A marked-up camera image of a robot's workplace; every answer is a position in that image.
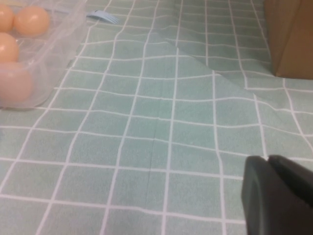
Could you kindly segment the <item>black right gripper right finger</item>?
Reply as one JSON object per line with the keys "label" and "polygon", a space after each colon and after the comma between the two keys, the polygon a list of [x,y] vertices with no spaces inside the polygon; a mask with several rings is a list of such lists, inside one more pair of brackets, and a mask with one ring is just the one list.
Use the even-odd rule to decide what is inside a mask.
{"label": "black right gripper right finger", "polygon": [[292,160],[270,155],[268,163],[287,187],[311,208],[313,207],[313,172]]}

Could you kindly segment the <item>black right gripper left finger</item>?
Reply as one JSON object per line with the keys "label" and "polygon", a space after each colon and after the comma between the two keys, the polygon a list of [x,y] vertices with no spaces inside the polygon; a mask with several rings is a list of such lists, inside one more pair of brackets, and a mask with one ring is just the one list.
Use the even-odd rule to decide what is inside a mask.
{"label": "black right gripper left finger", "polygon": [[268,159],[247,157],[241,199],[249,235],[313,233],[313,208],[287,187]]}

